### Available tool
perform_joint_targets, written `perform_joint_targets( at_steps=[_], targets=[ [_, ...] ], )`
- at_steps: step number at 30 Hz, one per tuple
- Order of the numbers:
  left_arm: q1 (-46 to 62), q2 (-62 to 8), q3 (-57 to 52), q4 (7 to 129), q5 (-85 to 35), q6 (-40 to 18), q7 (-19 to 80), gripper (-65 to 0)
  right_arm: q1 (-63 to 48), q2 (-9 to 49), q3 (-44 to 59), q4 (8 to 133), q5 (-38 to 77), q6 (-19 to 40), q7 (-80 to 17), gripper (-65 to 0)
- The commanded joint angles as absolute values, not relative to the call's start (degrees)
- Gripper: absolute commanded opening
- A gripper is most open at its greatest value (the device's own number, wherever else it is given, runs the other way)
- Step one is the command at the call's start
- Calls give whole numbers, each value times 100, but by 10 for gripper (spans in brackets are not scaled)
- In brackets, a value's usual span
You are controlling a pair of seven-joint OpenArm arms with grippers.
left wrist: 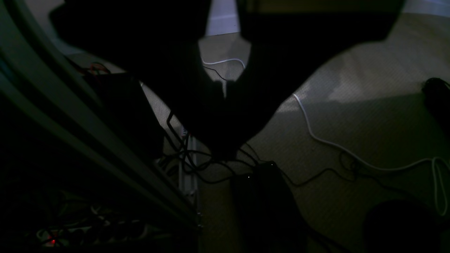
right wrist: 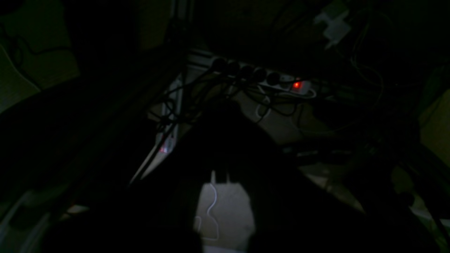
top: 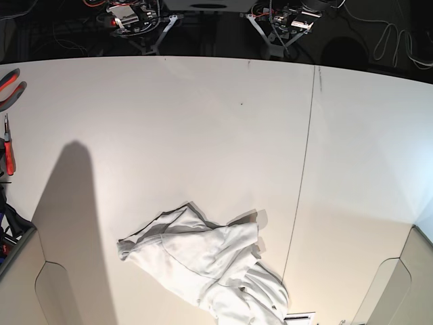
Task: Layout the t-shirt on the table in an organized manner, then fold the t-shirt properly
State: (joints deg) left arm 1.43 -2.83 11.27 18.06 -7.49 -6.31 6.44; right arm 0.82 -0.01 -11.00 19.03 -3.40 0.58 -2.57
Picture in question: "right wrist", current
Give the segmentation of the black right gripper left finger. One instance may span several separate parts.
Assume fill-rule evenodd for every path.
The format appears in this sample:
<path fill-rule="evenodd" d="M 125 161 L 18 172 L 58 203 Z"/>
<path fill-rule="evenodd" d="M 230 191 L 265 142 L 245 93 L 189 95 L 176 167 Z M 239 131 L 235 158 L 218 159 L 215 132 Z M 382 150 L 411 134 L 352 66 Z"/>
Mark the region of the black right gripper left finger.
<path fill-rule="evenodd" d="M 193 128 L 145 178 L 87 213 L 47 230 L 44 253 L 202 253 L 193 228 L 201 189 L 211 170 L 195 160 L 201 131 L 225 115 L 225 102 L 204 107 Z"/>

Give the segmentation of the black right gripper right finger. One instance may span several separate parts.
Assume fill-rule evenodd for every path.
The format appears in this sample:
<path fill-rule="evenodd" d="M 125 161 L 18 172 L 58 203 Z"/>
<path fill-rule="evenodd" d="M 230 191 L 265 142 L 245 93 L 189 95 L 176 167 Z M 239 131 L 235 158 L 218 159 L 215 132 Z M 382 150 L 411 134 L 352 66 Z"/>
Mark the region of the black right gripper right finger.
<path fill-rule="evenodd" d="M 250 253 L 438 253 L 411 211 L 357 211 L 321 189 L 236 102 L 227 104 L 230 178 L 250 197 Z"/>

